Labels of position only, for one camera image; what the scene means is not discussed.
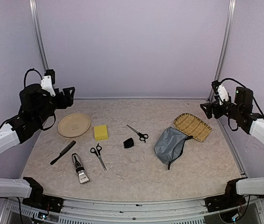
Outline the grey zip pouch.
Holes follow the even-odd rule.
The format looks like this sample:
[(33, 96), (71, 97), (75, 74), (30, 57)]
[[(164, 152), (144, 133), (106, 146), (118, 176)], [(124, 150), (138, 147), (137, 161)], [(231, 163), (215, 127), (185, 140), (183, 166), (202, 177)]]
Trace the grey zip pouch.
[(188, 136), (178, 129), (170, 126), (164, 130), (154, 146), (154, 152), (159, 160), (167, 165), (170, 170), (171, 164), (178, 159), (184, 151), (187, 140), (193, 136)]

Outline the silver black hair clipper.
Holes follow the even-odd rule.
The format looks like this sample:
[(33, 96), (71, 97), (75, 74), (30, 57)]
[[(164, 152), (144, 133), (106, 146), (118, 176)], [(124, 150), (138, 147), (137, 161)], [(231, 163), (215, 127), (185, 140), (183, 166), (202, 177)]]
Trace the silver black hair clipper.
[(86, 174), (86, 171), (84, 169), (84, 166), (82, 164), (80, 157), (76, 153), (73, 153), (71, 155), (71, 157), (72, 157), (73, 165), (74, 165), (75, 171), (78, 175), (78, 179), (79, 179), (80, 184), (84, 184), (84, 183), (90, 181), (90, 179), (88, 178), (88, 176)]

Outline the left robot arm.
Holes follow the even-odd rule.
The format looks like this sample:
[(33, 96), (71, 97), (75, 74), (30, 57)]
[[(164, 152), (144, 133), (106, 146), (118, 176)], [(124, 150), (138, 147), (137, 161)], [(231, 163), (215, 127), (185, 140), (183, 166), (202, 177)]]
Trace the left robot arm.
[[(29, 140), (37, 131), (46, 131), (44, 123), (49, 117), (55, 117), (57, 109), (66, 109), (73, 105), (75, 88), (54, 88), (55, 72), (46, 70), (40, 83), (24, 84), (20, 91), (21, 106), (17, 115), (0, 125), (0, 155), (5, 151)], [(28, 199), (35, 206), (44, 207), (48, 198), (43, 187), (33, 178), (0, 178), (0, 198), (18, 197)]]

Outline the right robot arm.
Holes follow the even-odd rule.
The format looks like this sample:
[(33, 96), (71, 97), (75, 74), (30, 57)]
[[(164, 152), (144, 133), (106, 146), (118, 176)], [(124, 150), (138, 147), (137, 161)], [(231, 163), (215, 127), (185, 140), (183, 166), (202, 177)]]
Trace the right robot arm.
[[(253, 91), (239, 84), (235, 91), (235, 99), (232, 100), (222, 81), (213, 81), (212, 88), (215, 100), (200, 105), (207, 118), (219, 119), (225, 116), (228, 121), (234, 120), (237, 124), (234, 131), (241, 128), (264, 145), (264, 113), (261, 110), (253, 113), (253, 106), (258, 106)], [(221, 197), (221, 203), (225, 207), (231, 207), (244, 195), (264, 197), (264, 177), (229, 181)]]

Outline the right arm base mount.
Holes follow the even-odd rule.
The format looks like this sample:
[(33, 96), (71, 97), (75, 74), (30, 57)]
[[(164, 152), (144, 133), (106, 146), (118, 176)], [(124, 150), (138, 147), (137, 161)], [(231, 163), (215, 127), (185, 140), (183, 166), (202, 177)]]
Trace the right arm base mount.
[(246, 203), (245, 196), (236, 192), (236, 183), (244, 178), (237, 178), (227, 182), (225, 192), (222, 195), (211, 196), (205, 199), (208, 212), (215, 212), (233, 208)]

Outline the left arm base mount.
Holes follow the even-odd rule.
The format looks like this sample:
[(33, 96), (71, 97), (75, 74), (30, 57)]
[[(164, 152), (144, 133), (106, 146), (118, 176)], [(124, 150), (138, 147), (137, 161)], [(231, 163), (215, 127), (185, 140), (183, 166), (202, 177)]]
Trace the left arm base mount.
[(24, 177), (23, 179), (26, 180), (32, 188), (30, 196), (24, 198), (22, 201), (24, 205), (46, 210), (47, 212), (61, 212), (64, 202), (62, 198), (45, 195), (43, 193), (43, 187), (32, 177)]

